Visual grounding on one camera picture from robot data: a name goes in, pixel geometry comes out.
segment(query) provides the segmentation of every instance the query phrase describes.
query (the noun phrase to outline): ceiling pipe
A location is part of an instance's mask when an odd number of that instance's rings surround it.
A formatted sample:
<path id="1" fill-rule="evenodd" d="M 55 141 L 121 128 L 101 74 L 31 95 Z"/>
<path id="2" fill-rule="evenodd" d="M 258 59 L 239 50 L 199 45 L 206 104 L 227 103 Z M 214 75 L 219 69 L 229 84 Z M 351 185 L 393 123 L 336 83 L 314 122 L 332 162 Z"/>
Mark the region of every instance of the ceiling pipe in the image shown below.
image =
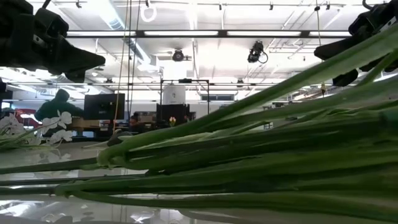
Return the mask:
<path id="1" fill-rule="evenodd" d="M 124 31 L 126 25 L 120 19 L 118 12 L 111 0 L 89 0 L 90 7 L 96 9 L 98 15 L 112 30 Z M 149 56 L 133 38 L 123 38 L 122 41 L 129 47 L 132 55 L 136 54 L 140 63 L 150 63 Z"/>
<path id="2" fill-rule="evenodd" d="M 303 0 L 301 0 L 300 1 L 300 4 L 298 5 L 298 6 L 301 6 L 303 4 Z M 280 28 L 281 30 L 284 30 L 285 28 L 286 28 L 286 26 L 287 26 L 287 24 L 290 22 L 290 20 L 293 18 L 293 15 L 296 13 L 296 11 L 297 11 L 297 8 L 296 9 L 294 9 L 294 11 L 290 14 L 290 16 L 287 18 L 287 20 L 284 22 L 284 24 L 282 25 L 282 27 Z M 267 47 L 264 49 L 264 51 L 267 51 L 268 50 L 268 48 L 275 42 L 275 40 L 276 40 L 276 38 L 273 38 L 273 40 L 271 41 L 271 42 L 269 42 L 269 44 L 267 45 Z M 256 67 L 254 67 L 255 69 L 253 70 L 253 67 L 252 67 L 252 69 L 250 69 L 250 71 L 248 72 L 248 74 L 243 78 L 243 79 L 245 79 L 245 78 L 247 78 L 247 80 L 249 80 L 249 77 L 251 76 L 251 73 L 252 72 L 255 72 L 258 68 L 260 68 L 261 66 L 262 66 L 262 64 L 260 63 L 260 62 L 257 62 L 256 64 L 260 64 L 260 65 L 258 65 L 258 66 L 256 66 Z"/>
<path id="3" fill-rule="evenodd" d="M 273 69 L 273 71 L 271 72 L 270 75 L 274 74 L 276 71 L 278 71 L 278 69 L 279 69 L 279 65 L 276 65 L 276 67 Z M 261 80 L 260 83 L 263 83 L 266 79 L 267 79 L 267 76 L 265 76 L 265 77 Z M 250 95 L 252 92 L 254 92 L 256 89 L 257 89 L 257 86 L 253 87 L 253 88 L 249 91 L 249 93 L 247 93 L 244 97 L 249 96 L 249 95 Z"/>
<path id="4" fill-rule="evenodd" d="M 326 0 L 324 0 L 323 2 L 321 2 L 321 4 L 320 4 L 319 6 L 322 6 L 325 2 L 326 2 Z M 311 7 L 312 7 L 313 3 L 314 3 L 314 0 L 313 0 L 308 6 L 306 6 L 306 7 L 307 7 L 308 9 L 312 9 Z M 303 13 L 301 13 L 301 15 L 300 15 L 300 16 L 296 19 L 296 21 L 290 26 L 290 28 L 293 28 L 293 26 L 296 25 L 297 21 L 299 21 L 299 20 L 301 19 L 301 17 L 305 14 L 305 12 L 306 12 L 306 11 L 303 11 Z M 316 13 L 316 11 L 313 11 L 313 12 L 304 20 L 304 22 L 298 27 L 298 29 L 300 29 L 301 27 L 303 27 L 303 26 L 307 23 L 307 21 L 311 19 L 311 17 L 314 15 L 314 13 Z M 274 50 L 275 52 L 276 52 L 276 50 L 278 49 L 277 46 L 280 44 L 281 41 L 282 41 L 282 39 L 280 39 L 280 40 L 278 41 L 278 43 L 276 44 L 276 48 L 275 48 L 275 50 Z"/>
<path id="5" fill-rule="evenodd" d="M 197 14 L 197 2 L 196 0 L 193 0 L 192 2 L 189 3 L 189 10 L 187 11 L 188 14 L 188 19 L 189 19 L 189 27 L 190 30 L 195 30 L 198 27 L 198 14 Z M 199 79 L 199 69 L 197 67 L 197 42 L 194 38 L 191 39 L 192 42 L 192 68 L 193 68 L 193 79 Z M 198 86 L 195 87 L 196 92 L 198 93 L 198 96 L 201 95 Z"/>
<path id="6" fill-rule="evenodd" d="M 342 13 L 342 11 L 343 11 L 343 9 L 340 9 L 340 10 L 338 10 L 338 13 L 325 25 L 325 26 L 323 26 L 323 30 L 325 30 L 327 27 L 329 27 L 332 23 L 334 23 L 340 16 L 341 16 L 341 13 Z M 288 59 L 292 59 L 292 57 L 294 56 L 294 55 L 296 55 L 299 51 L 301 51 L 308 43 L 309 43 L 310 41 L 308 40 L 308 41 L 303 41 L 303 44 L 294 52 L 294 53 L 292 53 L 290 56 L 288 56 L 287 58 Z"/>
<path id="7" fill-rule="evenodd" d="M 120 3 L 120 4 L 126 3 L 123 0 L 115 0 L 114 2 L 115 3 Z M 138 3 L 138 2 L 139 2 L 139 0 L 134 0 L 133 1 L 133 3 Z M 237 7 L 238 6 L 267 6 L 267 7 L 269 7 L 269 2 L 268 1 L 265 1 L 266 3 L 262 3 L 262 4 L 259 4 L 259 3 L 251 4 L 251 3 L 248 3 L 249 2 L 248 0 L 245 0 L 245 1 L 242 1 L 242 2 L 244 2 L 244 3 L 238 3 L 238 2 L 235 1 L 235 2 L 232 2 L 232 3 L 228 3 L 228 5 L 237 6 Z M 76 1 L 70 1 L 70 2 L 67 2 L 67 3 L 70 3 L 71 7 L 76 7 Z M 159 7 L 159 6 L 161 7 L 161 5 L 170 5 L 170 4 L 181 5 L 181 6 L 186 6 L 187 4 L 189 4 L 189 3 L 181 2 L 181 1 L 163 1 L 163 0 L 161 0 L 161 1 L 151 0 L 151 3 L 152 4 L 153 3 L 157 4 L 158 5 L 157 7 Z M 199 6 L 218 6 L 219 4 L 218 3 L 210 3 L 208 1 L 206 1 L 206 2 L 198 2 L 198 5 Z M 274 5 L 274 7 L 297 7 L 297 4 L 283 4 L 283 3 L 277 4 L 277 3 L 274 3 L 273 5 Z M 344 4 L 338 4 L 338 3 L 332 3 L 332 2 L 330 3 L 331 7 L 333 7 L 333 6 L 338 7 L 338 6 L 342 6 L 342 5 L 344 5 Z M 353 6 L 363 7 L 363 5 L 361 3 L 360 4 L 353 4 Z"/>

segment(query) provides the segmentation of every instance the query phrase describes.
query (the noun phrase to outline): ceiling beam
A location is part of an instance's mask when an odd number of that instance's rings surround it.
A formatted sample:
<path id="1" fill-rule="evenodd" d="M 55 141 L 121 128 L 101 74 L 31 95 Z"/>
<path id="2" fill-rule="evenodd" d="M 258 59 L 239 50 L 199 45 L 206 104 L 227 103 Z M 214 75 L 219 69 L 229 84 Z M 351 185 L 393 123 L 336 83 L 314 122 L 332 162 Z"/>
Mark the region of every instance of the ceiling beam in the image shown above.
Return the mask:
<path id="1" fill-rule="evenodd" d="M 317 30 L 70 30 L 68 39 L 120 38 L 300 38 L 317 39 Z M 351 37 L 345 30 L 322 30 L 322 39 Z"/>

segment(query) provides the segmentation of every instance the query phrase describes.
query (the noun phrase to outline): white container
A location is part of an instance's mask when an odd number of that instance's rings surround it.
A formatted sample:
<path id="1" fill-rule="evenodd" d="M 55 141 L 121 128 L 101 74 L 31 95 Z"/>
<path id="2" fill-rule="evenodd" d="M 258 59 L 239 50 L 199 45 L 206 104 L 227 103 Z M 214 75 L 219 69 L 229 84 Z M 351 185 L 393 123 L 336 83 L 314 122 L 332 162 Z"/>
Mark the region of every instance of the white container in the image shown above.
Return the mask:
<path id="1" fill-rule="evenodd" d="M 163 90 L 163 104 L 177 105 L 185 103 L 185 86 L 168 85 Z"/>

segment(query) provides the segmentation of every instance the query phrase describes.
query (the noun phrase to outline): black monitor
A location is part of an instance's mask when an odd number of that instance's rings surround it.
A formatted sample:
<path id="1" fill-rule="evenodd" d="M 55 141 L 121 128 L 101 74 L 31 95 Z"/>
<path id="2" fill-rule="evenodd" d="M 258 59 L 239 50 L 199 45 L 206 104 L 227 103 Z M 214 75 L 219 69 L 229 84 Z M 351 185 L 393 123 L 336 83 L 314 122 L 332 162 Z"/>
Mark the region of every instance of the black monitor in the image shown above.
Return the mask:
<path id="1" fill-rule="evenodd" d="M 85 120 L 113 120 L 116 111 L 117 94 L 99 94 L 85 96 Z M 116 119 L 124 119 L 124 94 L 119 94 L 118 115 Z"/>

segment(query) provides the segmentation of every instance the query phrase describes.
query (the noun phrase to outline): green stem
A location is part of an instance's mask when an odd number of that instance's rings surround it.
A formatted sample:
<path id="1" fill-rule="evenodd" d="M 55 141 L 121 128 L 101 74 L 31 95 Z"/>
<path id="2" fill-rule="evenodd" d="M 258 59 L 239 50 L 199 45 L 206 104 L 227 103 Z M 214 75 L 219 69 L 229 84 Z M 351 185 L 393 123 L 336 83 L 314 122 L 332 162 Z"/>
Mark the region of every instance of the green stem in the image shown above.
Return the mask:
<path id="1" fill-rule="evenodd" d="M 7 180 L 7 181 L 0 181 L 0 186 L 65 184 L 68 182 L 84 181 L 84 180 L 113 180 L 113 179 L 142 178 L 142 177 L 144 177 L 144 174 L 57 178 L 57 179 L 40 179 L 40 180 Z"/>
<path id="2" fill-rule="evenodd" d="M 386 222 L 398 222 L 398 208 L 388 203 L 379 205 L 373 200 L 388 200 L 374 192 L 357 192 L 364 200 L 356 197 L 340 197 L 331 193 L 318 192 L 279 192 L 268 194 L 234 194 L 206 197 L 189 197 L 183 199 L 137 199 L 110 197 L 86 192 L 72 192 L 72 195 L 85 200 L 111 203 L 117 205 L 133 205 L 162 208 L 245 208 L 269 209 L 281 212 L 324 213 L 349 217 L 367 218 Z"/>
<path id="3" fill-rule="evenodd" d="M 61 170 L 77 170 L 83 165 L 95 164 L 96 158 L 80 159 L 67 162 L 56 162 L 50 164 L 39 164 L 32 166 L 0 168 L 0 174 L 15 174 L 23 172 L 45 172 L 45 171 L 61 171 Z"/>
<path id="4" fill-rule="evenodd" d="M 230 126 L 240 125 L 241 123 L 253 121 L 270 121 L 286 116 L 305 114 L 311 111 L 324 110 L 345 103 L 350 103 L 362 99 L 374 98 L 387 92 L 393 92 L 398 86 L 398 77 L 392 77 L 369 85 L 363 85 L 350 88 L 339 94 L 328 96 L 326 98 L 310 100 L 302 103 L 292 104 L 283 108 L 266 110 L 252 114 L 245 114 L 231 119 L 224 119 L 214 124 L 202 127 L 200 131 L 216 131 L 218 129 L 228 128 Z"/>

